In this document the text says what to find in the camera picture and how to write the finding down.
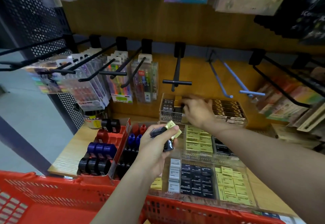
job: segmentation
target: forearm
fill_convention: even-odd
[[[91,224],[136,223],[154,178],[134,163]]]
[[[308,224],[322,222],[325,156],[224,122],[206,122],[204,129],[229,147]]]

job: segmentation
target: person's left hand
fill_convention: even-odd
[[[178,125],[176,125],[155,138],[150,138],[150,132],[153,129],[163,126],[165,125],[151,125],[147,129],[140,140],[139,153],[135,160],[137,167],[147,170],[150,176],[152,176],[152,180],[162,173],[165,158],[171,153],[171,151],[163,152],[165,142],[179,130]],[[177,139],[175,138],[173,140],[173,147],[175,148],[176,146]]]

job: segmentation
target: perforated metal panel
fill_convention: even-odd
[[[47,8],[41,0],[2,0],[11,22],[15,26],[16,37],[21,46],[30,45],[71,33],[62,8]],[[65,41],[57,40],[48,44],[32,47],[28,55],[37,57],[65,47]],[[59,100],[73,123],[79,129],[83,124],[81,114],[73,109],[76,100],[70,94],[59,95]]]

